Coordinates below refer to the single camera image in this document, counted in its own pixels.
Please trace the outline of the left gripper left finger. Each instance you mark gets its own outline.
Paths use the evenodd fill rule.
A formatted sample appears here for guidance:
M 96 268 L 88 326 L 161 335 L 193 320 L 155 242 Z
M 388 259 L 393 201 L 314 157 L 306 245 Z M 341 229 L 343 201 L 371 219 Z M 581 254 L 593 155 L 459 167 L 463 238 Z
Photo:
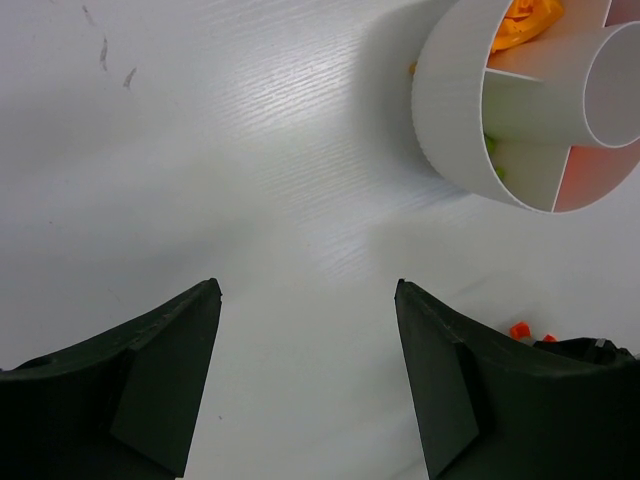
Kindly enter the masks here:
M 220 286 L 211 278 L 2 371 L 2 478 L 183 477 L 220 313 Z

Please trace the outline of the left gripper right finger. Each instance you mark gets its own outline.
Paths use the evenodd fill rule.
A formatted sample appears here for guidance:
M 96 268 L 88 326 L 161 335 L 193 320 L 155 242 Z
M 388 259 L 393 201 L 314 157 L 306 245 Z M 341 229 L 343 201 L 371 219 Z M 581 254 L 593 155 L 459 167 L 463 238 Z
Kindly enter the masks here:
M 637 355 L 520 342 L 404 280 L 395 307 L 430 478 L 638 477 Z

